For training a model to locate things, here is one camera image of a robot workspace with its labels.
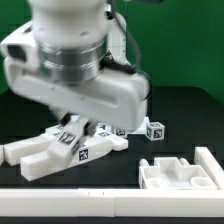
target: silver metal ring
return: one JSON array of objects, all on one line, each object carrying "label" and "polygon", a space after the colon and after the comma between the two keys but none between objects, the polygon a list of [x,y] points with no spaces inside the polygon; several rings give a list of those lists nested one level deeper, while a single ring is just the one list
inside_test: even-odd
[{"label": "silver metal ring", "polygon": [[41,71],[53,82],[80,85],[100,73],[100,61],[106,53],[106,41],[75,49],[62,49],[39,43]]}]

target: black table surface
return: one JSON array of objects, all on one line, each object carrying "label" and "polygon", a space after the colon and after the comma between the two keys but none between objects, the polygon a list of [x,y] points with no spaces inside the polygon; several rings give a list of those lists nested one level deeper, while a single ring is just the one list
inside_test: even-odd
[{"label": "black table surface", "polygon": [[[0,145],[31,138],[57,124],[44,105],[7,91],[0,96]],[[153,87],[148,116],[165,125],[165,139],[149,141],[129,135],[129,148],[101,159],[28,182],[20,166],[0,167],[0,188],[135,188],[139,161],[155,157],[186,158],[193,163],[195,146],[207,146],[224,167],[224,106],[194,87]],[[4,222],[48,223],[224,223],[224,219],[180,218],[0,218]]]}]

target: white robot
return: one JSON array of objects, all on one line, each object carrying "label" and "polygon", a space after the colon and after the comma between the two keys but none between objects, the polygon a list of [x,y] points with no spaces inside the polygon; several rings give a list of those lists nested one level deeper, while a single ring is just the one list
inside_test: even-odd
[{"label": "white robot", "polygon": [[[32,21],[1,43],[6,79],[14,93],[48,105],[61,117],[81,115],[48,149],[52,158],[67,166],[98,122],[129,132],[141,125],[149,82],[139,73],[138,60],[132,67],[124,50],[113,55],[116,36],[110,36],[111,20],[120,29],[119,49],[126,43],[115,1],[109,5],[105,0],[28,1]],[[62,147],[65,141],[69,144]]]}]

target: white plastic edge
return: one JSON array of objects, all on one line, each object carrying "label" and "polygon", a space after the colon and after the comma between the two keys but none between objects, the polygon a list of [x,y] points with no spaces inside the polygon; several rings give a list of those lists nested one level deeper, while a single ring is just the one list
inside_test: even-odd
[{"label": "white plastic edge", "polygon": [[223,191],[0,190],[0,216],[224,217],[223,207]]}]

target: green background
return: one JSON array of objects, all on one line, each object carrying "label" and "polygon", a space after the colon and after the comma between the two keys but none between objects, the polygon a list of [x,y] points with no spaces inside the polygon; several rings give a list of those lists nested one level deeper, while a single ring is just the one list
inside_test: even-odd
[{"label": "green background", "polygon": [[[125,2],[117,3],[123,14]],[[25,0],[0,0],[0,40],[28,20]],[[224,104],[224,0],[131,2],[127,23],[154,85],[200,87]],[[2,61],[0,93],[7,89]]]}]

